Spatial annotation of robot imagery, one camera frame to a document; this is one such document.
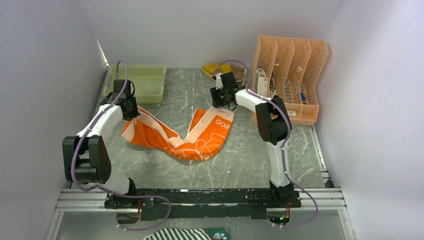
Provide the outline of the orange white patterned towel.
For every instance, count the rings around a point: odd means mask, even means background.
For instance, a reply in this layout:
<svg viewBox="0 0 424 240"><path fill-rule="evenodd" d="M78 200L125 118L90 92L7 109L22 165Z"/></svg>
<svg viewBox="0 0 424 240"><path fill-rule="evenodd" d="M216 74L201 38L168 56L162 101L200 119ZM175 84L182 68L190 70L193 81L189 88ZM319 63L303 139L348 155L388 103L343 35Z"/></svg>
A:
<svg viewBox="0 0 424 240"><path fill-rule="evenodd" d="M128 121L121 136L128 142L157 149L180 160L206 161L223 147L235 113L224 108L196 109L187 136L182 138L150 112L139 107L139 116Z"/></svg>

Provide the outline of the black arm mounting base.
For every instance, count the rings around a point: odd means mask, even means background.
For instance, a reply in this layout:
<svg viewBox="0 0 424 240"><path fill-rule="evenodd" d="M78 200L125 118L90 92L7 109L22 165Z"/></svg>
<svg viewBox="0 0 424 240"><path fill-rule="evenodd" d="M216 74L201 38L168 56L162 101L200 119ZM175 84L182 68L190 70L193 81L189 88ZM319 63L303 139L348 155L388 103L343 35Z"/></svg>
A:
<svg viewBox="0 0 424 240"><path fill-rule="evenodd" d="M133 198L108 194L104 208L123 213L141 211L141 220L194 218L267 219L268 209L300 208L301 198L292 187L170 189L138 188Z"/></svg>

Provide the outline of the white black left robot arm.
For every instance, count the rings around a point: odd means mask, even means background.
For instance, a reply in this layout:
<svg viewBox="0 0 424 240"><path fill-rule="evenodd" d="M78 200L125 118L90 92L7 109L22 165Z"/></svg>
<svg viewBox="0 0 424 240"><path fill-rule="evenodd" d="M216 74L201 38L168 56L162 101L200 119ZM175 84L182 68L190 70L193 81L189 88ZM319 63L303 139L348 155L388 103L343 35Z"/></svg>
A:
<svg viewBox="0 0 424 240"><path fill-rule="evenodd" d="M116 79L113 91L100 102L89 124L62 141L65 178L83 192L107 193L106 209L130 209L141 204L134 181L112 170L105 145L117 123L138 115L134 84Z"/></svg>

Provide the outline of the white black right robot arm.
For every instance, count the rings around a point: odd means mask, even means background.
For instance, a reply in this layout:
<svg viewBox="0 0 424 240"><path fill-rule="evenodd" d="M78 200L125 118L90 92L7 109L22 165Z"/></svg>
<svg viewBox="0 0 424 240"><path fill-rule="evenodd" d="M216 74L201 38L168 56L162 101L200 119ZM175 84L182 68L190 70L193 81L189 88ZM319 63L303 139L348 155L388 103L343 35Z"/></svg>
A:
<svg viewBox="0 0 424 240"><path fill-rule="evenodd" d="M212 78L215 80L215 86L210 89L213 107L234 104L256 115L258 133L268 147L271 166L270 193L265 200L275 207L299 208L301 201L290 178L285 152L292 124L283 100L264 97L238 85L232 72L217 73Z"/></svg>

